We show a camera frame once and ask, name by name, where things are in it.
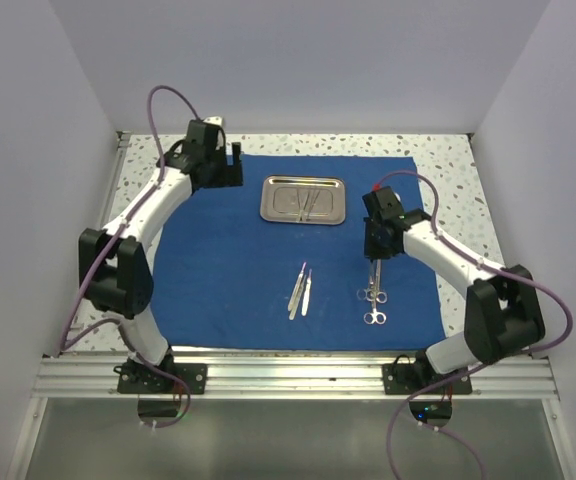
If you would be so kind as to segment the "steel surgical scissors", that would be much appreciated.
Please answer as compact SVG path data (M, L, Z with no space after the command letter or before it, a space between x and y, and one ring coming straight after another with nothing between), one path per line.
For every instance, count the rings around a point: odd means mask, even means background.
M385 313L381 312L378 309L379 303L376 302L369 302L370 303L370 311L364 315L364 322L369 325L383 325L386 320L387 316Z

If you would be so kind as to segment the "white handled scalpel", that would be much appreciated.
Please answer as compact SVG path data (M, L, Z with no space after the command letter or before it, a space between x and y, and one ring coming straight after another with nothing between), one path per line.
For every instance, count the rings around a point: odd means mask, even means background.
M311 292L311 284L312 284L312 270L308 271L306 279L304 281L304 288L303 288L303 295L301 301L301 316L305 317L308 312L309 302L310 302L310 292Z

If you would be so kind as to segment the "steel scalpel handle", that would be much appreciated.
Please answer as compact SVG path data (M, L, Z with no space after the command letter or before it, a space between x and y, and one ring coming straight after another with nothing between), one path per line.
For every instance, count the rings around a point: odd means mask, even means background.
M289 319L290 320L293 320L296 316L296 308L298 306L298 302L299 302L299 298L300 298L300 288L301 288L303 280L304 280L306 265L307 265L306 262L304 262L302 264L300 272L297 275L297 279L296 279L292 294L291 294L290 299L289 299L287 309L289 312Z

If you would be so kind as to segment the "steel forceps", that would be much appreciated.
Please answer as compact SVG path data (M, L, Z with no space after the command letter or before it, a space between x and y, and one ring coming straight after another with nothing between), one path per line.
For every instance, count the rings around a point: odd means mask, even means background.
M310 198L311 189L305 189L303 192L298 193L298 211L296 215L296 222L301 223L303 219L303 215L305 213L306 207L308 205L308 201Z

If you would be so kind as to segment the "blue surgical cloth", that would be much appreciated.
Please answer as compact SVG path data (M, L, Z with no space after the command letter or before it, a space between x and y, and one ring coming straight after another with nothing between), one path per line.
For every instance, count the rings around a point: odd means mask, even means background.
M421 206L409 157L247 156L244 183L205 189L166 222L156 250L151 308L175 346L236 349L385 351L427 347L444 336L435 273L405 255L383 265L387 320L369 325L362 197L385 180L407 209ZM346 219L338 226L270 223L260 216L271 175L336 177L346 187ZM288 303L306 262L296 316ZM312 270L307 315L304 281Z

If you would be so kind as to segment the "steel tweezers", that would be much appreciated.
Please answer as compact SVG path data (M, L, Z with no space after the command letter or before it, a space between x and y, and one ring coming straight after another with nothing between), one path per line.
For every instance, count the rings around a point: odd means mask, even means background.
M312 214L312 211L314 209L314 206L318 200L320 194L320 189L314 189L312 195L309 197L310 199L310 203L308 204L307 210L306 210L306 214L304 216L304 221L308 222L310 219L310 215Z

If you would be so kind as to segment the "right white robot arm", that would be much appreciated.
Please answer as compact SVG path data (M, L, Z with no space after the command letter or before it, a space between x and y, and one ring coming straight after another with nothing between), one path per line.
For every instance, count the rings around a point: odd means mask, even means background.
M436 392L449 374L477 362L491 365L532 346L545 336L545 325L532 278L521 265L509 269L478 265L451 250L431 216L421 209L406 212L390 187L362 197L364 256L371 261L407 255L431 268L465 300L465 319L460 332L417 352L412 363L419 389Z

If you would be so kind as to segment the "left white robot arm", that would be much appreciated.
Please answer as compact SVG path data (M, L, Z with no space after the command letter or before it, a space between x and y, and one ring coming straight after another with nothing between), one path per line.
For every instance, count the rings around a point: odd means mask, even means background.
M175 367L164 359L168 341L151 310L154 291L147 253L169 217L200 189L243 184L241 145L227 154L224 119L192 120L186 135L163 154L163 163L112 221L86 229L79 237L79 281L82 296L118 321L122 338L136 362L140 379L153 392L169 390Z

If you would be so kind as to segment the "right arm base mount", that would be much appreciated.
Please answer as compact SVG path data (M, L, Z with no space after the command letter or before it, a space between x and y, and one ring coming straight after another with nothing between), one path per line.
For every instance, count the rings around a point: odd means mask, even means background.
M469 395L473 393L466 369L448 374L437 373L424 352L399 353L394 360L381 365L383 390L386 395L410 395L423 388L436 385L429 394Z

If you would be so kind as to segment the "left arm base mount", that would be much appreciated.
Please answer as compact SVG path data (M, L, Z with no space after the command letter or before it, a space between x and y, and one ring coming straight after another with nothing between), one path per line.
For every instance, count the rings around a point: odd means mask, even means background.
M120 394L201 395L205 391L208 366L203 363L178 363L171 356L154 368L128 359L113 368L118 375Z

